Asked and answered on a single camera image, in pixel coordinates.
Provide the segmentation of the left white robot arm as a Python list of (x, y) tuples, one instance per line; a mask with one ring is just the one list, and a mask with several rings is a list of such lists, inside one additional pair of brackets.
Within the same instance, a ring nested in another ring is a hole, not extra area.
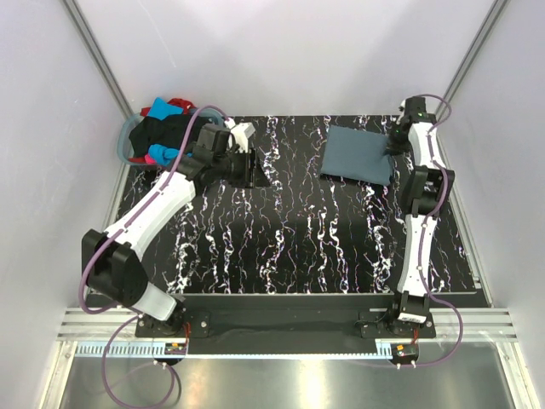
[(269, 187), (258, 153), (249, 144), (254, 133), (251, 123), (204, 125), (197, 140), (179, 152), (127, 214), (104, 232), (91, 229), (83, 236), (80, 288), (148, 318), (165, 337), (177, 336), (185, 306), (149, 280), (141, 260), (169, 220), (206, 188), (220, 181), (237, 188)]

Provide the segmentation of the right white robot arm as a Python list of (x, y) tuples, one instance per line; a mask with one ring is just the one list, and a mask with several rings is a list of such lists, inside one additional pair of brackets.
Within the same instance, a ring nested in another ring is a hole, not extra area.
[(430, 325), (428, 270), (433, 234), (456, 176), (439, 151), (437, 128), (441, 121), (427, 111), (428, 98), (442, 100), (437, 95), (419, 94), (400, 104), (385, 150), (390, 156), (411, 153), (413, 157), (413, 170), (400, 200), (406, 224), (403, 269), (385, 322), (387, 330), (400, 338)]

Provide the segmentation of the grey blue t shirt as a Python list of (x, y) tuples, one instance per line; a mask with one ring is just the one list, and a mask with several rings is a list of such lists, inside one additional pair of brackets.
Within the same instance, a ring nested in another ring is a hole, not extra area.
[(320, 174), (389, 186), (393, 176), (387, 137), (333, 125), (325, 143)]

